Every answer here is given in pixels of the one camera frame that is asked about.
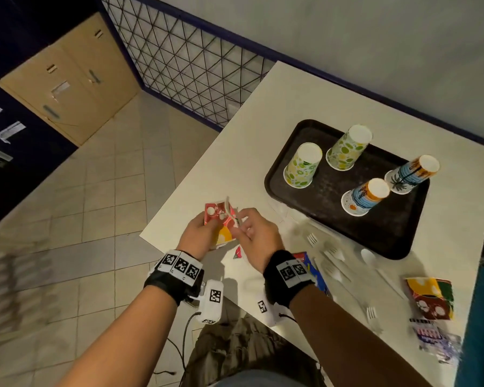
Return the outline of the person's right hand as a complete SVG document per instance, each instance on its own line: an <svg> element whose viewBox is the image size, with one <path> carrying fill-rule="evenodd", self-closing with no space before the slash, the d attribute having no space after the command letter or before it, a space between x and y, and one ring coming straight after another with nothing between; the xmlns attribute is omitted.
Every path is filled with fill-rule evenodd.
<svg viewBox="0 0 484 387"><path fill-rule="evenodd" d="M271 256L278 250L285 250L276 224L263 217L257 238L253 241L240 242L250 265L263 274Z"/></svg>

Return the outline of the person's left hand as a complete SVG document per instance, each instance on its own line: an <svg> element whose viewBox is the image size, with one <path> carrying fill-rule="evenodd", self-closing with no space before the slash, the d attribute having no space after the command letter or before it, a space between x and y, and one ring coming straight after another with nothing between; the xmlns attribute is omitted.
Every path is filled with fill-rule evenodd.
<svg viewBox="0 0 484 387"><path fill-rule="evenodd" d="M204 212L197 214L187 225L175 250L202 261L211 250L216 238L210 238L204 229Z"/></svg>

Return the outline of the white plastic utensil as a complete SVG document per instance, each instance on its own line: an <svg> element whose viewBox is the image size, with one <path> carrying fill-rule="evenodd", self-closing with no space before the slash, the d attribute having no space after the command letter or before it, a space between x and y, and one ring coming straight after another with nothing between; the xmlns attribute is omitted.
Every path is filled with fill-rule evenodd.
<svg viewBox="0 0 484 387"><path fill-rule="evenodd" d="M232 206L228 196L226 197L223 205L223 210L219 210L219 218L221 218L224 227L240 227L242 221L239 218L238 210Z"/></svg>

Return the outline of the person's left forearm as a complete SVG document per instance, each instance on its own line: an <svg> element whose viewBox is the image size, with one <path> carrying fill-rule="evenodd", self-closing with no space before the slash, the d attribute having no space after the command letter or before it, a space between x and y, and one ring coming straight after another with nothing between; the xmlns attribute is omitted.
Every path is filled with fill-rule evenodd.
<svg viewBox="0 0 484 387"><path fill-rule="evenodd" d="M162 289L145 287L75 361L58 387L147 387L177 307Z"/></svg>

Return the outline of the person's right forearm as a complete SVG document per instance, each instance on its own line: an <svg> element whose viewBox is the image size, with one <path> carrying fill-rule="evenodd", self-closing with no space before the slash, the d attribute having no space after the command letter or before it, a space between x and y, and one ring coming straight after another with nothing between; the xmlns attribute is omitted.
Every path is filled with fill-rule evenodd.
<svg viewBox="0 0 484 387"><path fill-rule="evenodd" d="M334 387L432 387L403 357L314 285L290 311Z"/></svg>

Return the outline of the black left wristband with markers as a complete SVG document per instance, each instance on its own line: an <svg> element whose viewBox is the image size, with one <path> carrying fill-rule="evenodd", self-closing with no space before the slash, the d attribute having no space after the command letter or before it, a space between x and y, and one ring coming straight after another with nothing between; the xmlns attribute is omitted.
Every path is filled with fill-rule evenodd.
<svg viewBox="0 0 484 387"><path fill-rule="evenodd" d="M200 295L203 278L200 261L184 251L169 250L149 272L143 287L158 287L179 306Z"/></svg>

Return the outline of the black wristband with markers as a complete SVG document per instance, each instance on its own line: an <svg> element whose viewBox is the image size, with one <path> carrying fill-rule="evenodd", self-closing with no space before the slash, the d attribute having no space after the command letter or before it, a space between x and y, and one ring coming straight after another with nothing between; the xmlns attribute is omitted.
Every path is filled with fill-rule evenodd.
<svg viewBox="0 0 484 387"><path fill-rule="evenodd" d="M264 292L270 304L290 308L292 299L305 287L315 285L315 277L290 252L278 250L263 273Z"/></svg>
<svg viewBox="0 0 484 387"><path fill-rule="evenodd" d="M184 251L169 250L149 272L143 287L158 287L179 306L200 295L203 278L200 261Z"/></svg>

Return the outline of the white plastic fork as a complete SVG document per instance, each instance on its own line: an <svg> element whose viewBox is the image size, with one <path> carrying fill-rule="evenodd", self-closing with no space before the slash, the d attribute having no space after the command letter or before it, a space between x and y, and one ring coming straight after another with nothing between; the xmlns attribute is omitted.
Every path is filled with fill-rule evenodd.
<svg viewBox="0 0 484 387"><path fill-rule="evenodd" d="M322 254L331 262L334 268L349 282L353 282L354 270L349 266L340 249L331 247L322 250Z"/></svg>
<svg viewBox="0 0 484 387"><path fill-rule="evenodd" d="M306 238L312 247L338 249L342 246L341 240L336 237L335 233L322 225L314 225L312 222L298 223L295 226L295 233Z"/></svg>
<svg viewBox="0 0 484 387"><path fill-rule="evenodd" d="M321 262L321 269L326 272L332 279L339 282L339 284L356 300L358 305L361 307L363 311L366 311L365 304L361 301L360 297L357 295L355 291L353 291L350 286L346 283L343 278L342 272L334 266L331 262L327 260L323 260Z"/></svg>
<svg viewBox="0 0 484 387"><path fill-rule="evenodd" d="M346 288L346 290L351 294L351 296L356 300L358 305L362 308L365 313L365 317L370 329L377 335L380 336L383 333L381 328L378 313L374 306L372 306L364 297L361 296L359 292L352 288Z"/></svg>

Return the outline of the blue red packet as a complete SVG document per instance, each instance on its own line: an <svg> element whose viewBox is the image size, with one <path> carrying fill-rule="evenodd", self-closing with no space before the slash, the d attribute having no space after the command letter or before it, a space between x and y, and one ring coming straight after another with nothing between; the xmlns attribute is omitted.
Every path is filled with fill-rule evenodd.
<svg viewBox="0 0 484 387"><path fill-rule="evenodd" d="M315 261L309 257L307 252L299 252L292 254L298 261L302 262L306 270L314 277L316 287L325 295L332 297L329 288L323 279L319 269L316 267Z"/></svg>

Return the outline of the black plastic tray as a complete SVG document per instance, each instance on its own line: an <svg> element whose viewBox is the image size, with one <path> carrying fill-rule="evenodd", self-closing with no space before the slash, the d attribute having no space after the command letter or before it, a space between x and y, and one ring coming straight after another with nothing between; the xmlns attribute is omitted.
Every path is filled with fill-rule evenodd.
<svg viewBox="0 0 484 387"><path fill-rule="evenodd" d="M349 171L337 171L323 158L306 188L293 188L284 178L283 172L301 144L315 143L326 154L342 135L342 131L316 120L297 123L264 179L265 189L275 200L364 248L389 260L402 260L411 251L430 180L406 195L391 193L362 217L344 211L341 198L345 192L406 163L405 159L371 144Z"/></svg>

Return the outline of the blue orange palm paper cup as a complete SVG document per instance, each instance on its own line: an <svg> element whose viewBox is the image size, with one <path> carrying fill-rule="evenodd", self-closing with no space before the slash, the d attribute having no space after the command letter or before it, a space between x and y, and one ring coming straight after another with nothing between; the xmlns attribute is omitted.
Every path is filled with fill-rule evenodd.
<svg viewBox="0 0 484 387"><path fill-rule="evenodd" d="M439 169L440 162L437 158L431 155L421 155L388 171L384 179L393 193L406 195L435 175Z"/></svg>
<svg viewBox="0 0 484 387"><path fill-rule="evenodd" d="M373 178L342 195L341 206L351 216L366 215L373 207L387 198L391 190L384 179Z"/></svg>

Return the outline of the person's olive trousers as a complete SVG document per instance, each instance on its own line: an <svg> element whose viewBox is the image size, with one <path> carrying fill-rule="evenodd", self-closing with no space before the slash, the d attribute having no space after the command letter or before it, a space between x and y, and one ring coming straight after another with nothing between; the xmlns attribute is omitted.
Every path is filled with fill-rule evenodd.
<svg viewBox="0 0 484 387"><path fill-rule="evenodd" d="M206 325L180 387L326 387L317 361L249 315Z"/></svg>

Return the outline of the yellow red patterned paper cup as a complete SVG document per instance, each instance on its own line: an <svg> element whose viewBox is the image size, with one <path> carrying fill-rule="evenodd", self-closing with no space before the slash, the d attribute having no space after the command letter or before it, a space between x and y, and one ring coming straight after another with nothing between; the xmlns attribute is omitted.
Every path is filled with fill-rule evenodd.
<svg viewBox="0 0 484 387"><path fill-rule="evenodd" d="M454 293L452 281L433 277L405 278L408 291L423 318L452 320Z"/></svg>

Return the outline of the tan metal cabinet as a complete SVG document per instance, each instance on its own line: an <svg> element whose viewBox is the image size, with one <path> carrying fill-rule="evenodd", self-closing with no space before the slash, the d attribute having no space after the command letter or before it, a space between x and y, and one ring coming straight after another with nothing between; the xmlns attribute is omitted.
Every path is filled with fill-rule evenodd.
<svg viewBox="0 0 484 387"><path fill-rule="evenodd" d="M77 146L141 90L99 12L2 77L0 88Z"/></svg>

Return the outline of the dark blue locker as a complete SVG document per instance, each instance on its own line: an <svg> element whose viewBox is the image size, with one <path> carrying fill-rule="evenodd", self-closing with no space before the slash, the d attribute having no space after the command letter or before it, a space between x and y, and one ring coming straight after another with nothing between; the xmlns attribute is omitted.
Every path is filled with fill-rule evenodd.
<svg viewBox="0 0 484 387"><path fill-rule="evenodd" d="M94 0L0 0L0 79L97 11ZM0 221L76 149L0 87Z"/></svg>

